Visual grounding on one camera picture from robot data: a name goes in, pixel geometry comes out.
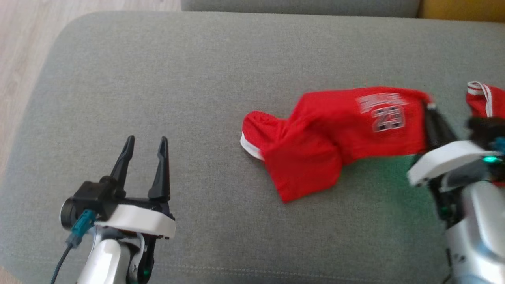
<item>gray cushion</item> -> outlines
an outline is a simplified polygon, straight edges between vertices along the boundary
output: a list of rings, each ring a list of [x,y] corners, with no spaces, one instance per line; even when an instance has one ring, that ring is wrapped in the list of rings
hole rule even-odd
[[[466,83],[505,87],[505,26],[422,19],[108,12],[72,22],[40,75],[0,189],[0,265],[49,280],[68,232],[60,206],[137,137],[126,191],[144,197],[170,143],[176,237],[152,283],[434,283],[443,227],[410,157],[366,159],[282,204],[239,143],[243,117],[287,117],[300,95],[392,85],[432,93],[463,136]],[[75,281],[90,238],[60,281]]]
[[[181,0],[183,11],[410,17],[419,0]]]

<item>red garment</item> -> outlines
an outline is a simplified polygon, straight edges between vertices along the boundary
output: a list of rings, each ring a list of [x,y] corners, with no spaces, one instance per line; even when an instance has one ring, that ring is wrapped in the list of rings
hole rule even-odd
[[[482,84],[468,83],[467,103],[473,116],[505,118],[505,90]]]
[[[283,202],[325,190],[343,165],[425,148],[424,92],[394,87],[304,94],[287,120],[249,113],[241,144],[265,166]]]

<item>sofa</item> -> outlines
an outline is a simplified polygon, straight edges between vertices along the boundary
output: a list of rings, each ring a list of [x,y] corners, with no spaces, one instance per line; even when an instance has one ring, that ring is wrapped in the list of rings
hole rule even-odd
[[[62,203],[110,173],[129,135],[125,190],[145,197],[166,136],[178,227],[157,242],[149,283],[441,282],[444,227],[427,189],[408,184],[412,157],[357,161],[334,187],[284,204],[241,148],[242,120],[285,118],[308,91],[388,85],[432,94],[465,138],[467,82],[505,87],[505,25],[417,19],[415,0],[308,3],[190,0],[186,11],[219,12],[70,23],[0,187],[0,265],[24,284],[48,282],[68,236]],[[57,283],[76,281],[90,246],[86,236],[70,252]]]

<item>grey fabric surface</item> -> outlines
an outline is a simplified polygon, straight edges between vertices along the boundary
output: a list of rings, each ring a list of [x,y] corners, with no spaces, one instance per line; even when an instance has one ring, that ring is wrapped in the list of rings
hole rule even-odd
[[[47,282],[68,232],[63,201],[108,174],[137,137],[125,189],[147,194],[170,143],[176,237],[152,283],[434,283],[448,272],[428,191],[410,157],[367,159],[338,184],[281,203],[240,147],[243,117],[287,117],[304,92],[392,85],[432,93],[459,135],[466,83],[505,87],[505,26],[422,19],[234,13],[98,13],[58,37],[0,188],[0,265]],[[90,238],[60,283],[76,280]]]
[[[183,11],[415,18],[419,0],[181,0]]]

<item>green light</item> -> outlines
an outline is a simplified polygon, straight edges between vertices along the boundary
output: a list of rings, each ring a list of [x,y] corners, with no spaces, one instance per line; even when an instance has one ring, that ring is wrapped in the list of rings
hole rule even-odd
[[[482,158],[482,160],[486,163],[489,163],[489,164],[495,164],[495,163],[501,162],[501,159],[498,157],[495,157],[495,156],[487,156],[487,157]]]

